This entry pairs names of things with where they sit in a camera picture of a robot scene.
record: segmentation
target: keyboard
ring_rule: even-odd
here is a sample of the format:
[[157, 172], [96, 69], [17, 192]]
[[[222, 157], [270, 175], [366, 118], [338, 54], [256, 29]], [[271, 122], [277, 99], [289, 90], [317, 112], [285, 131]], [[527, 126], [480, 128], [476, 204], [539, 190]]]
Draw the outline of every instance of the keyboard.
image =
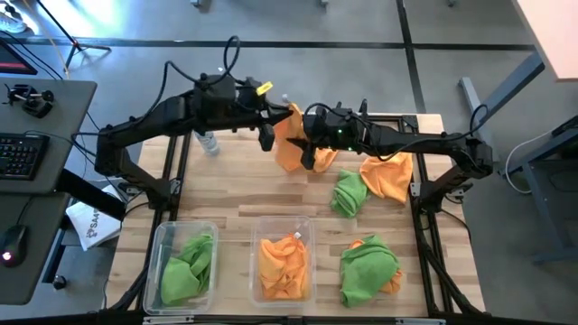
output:
[[0, 180], [32, 181], [50, 137], [0, 133]]

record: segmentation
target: green towel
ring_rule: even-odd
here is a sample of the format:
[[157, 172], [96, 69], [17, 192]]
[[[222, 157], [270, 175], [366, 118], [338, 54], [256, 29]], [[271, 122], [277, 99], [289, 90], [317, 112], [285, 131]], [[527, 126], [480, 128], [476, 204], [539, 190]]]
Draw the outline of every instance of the green towel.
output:
[[354, 307], [368, 301], [391, 281], [399, 268], [397, 257], [377, 236], [341, 253], [341, 303]]
[[345, 218], [353, 218], [368, 198], [368, 186], [356, 172], [341, 171], [333, 189], [331, 207]]
[[212, 248], [213, 237], [203, 234], [189, 239], [178, 256], [169, 258], [161, 282], [164, 304], [180, 304], [209, 289]]

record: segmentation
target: water bottle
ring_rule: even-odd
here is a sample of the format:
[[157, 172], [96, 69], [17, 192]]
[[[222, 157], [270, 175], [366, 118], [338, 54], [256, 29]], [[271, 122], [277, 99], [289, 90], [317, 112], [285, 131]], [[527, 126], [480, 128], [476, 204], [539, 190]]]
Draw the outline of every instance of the water bottle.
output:
[[217, 143], [217, 138], [212, 132], [205, 132], [205, 135], [199, 135], [194, 132], [195, 136], [200, 142], [200, 146], [205, 150], [205, 154], [216, 156], [220, 153], [220, 147]]

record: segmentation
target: orange towel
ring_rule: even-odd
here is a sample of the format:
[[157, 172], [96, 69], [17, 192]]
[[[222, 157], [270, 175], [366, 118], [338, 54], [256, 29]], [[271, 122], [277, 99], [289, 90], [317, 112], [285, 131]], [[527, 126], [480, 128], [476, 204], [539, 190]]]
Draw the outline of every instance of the orange towel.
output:
[[[363, 240], [355, 239], [353, 243], [350, 245], [350, 249], [363, 245]], [[399, 289], [401, 289], [401, 277], [404, 274], [401, 272], [401, 269], [397, 269], [396, 275], [391, 278], [391, 281], [384, 284], [381, 289], [379, 289], [383, 293], [397, 293]]]
[[361, 178], [375, 195], [406, 203], [407, 187], [414, 172], [413, 155], [398, 153], [387, 162], [370, 157], [359, 167]]
[[[277, 123], [274, 126], [274, 130], [275, 142], [277, 143], [275, 161], [286, 171], [291, 172], [302, 167], [301, 155], [303, 150], [288, 142], [286, 139], [305, 139], [307, 136], [303, 130], [303, 113], [296, 104], [290, 104], [289, 109], [292, 109], [294, 113], [285, 120]], [[325, 172], [331, 163], [333, 163], [336, 155], [337, 152], [333, 150], [317, 149], [315, 151], [313, 171]]]
[[303, 300], [309, 296], [309, 253], [303, 242], [288, 235], [276, 243], [261, 239], [259, 278], [266, 299]]

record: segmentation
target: gray floor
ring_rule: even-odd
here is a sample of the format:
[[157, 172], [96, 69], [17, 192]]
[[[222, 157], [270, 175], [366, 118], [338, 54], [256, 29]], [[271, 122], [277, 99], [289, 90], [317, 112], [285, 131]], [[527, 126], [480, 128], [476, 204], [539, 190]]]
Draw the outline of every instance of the gray floor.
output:
[[[206, 13], [199, 13], [184, 0], [170, 5], [161, 0], [45, 2], [55, 8], [54, 14], [71, 33], [87, 37], [224, 40], [236, 33], [254, 41], [402, 41], [394, 0], [366, 0], [363, 5], [330, 0], [326, 13], [313, 0], [214, 0]], [[452, 9], [445, 0], [406, 0], [406, 9], [414, 42], [529, 43], [507, 0], [460, 0]], [[54, 26], [50, 31], [57, 34]], [[34, 32], [43, 34], [38, 29]], [[52, 47], [33, 46], [31, 50], [52, 66], [61, 66]], [[465, 130], [470, 113], [456, 86], [458, 79], [471, 77], [483, 99], [528, 54], [416, 51], [427, 112], [442, 114], [448, 131]], [[71, 78], [98, 83], [90, 113], [99, 126], [114, 124], [148, 108], [160, 86], [163, 62], [169, 59], [193, 75], [212, 72], [221, 66], [221, 49], [122, 47], [113, 48], [105, 56], [102, 51], [90, 50], [75, 57]], [[301, 105], [341, 100], [357, 107], [362, 98], [367, 98], [372, 112], [415, 112], [403, 50], [243, 49], [234, 74], [272, 81], [275, 86], [270, 98], [274, 101], [288, 94]], [[552, 73], [545, 71], [489, 121], [486, 127], [493, 133], [494, 150], [501, 157], [516, 144], [576, 114], [578, 86], [555, 84], [553, 80]], [[190, 86], [171, 72], [166, 95], [178, 94]], [[85, 121], [83, 129], [93, 131], [94, 127]], [[87, 137], [86, 141], [94, 148], [94, 139]], [[517, 156], [535, 145], [521, 149]], [[134, 159], [139, 151], [138, 146], [131, 148]], [[84, 161], [73, 153], [67, 167], [82, 174]], [[101, 176], [89, 168], [86, 178], [96, 180]], [[550, 248], [540, 231], [532, 199], [518, 195], [492, 176], [476, 181], [464, 209], [488, 311], [503, 317], [576, 323], [577, 264], [531, 264], [532, 254]], [[85, 283], [61, 292], [39, 284], [30, 305], [2, 306], [0, 318], [97, 309], [112, 256], [103, 255], [99, 251], [67, 251], [59, 272], [74, 283]]]

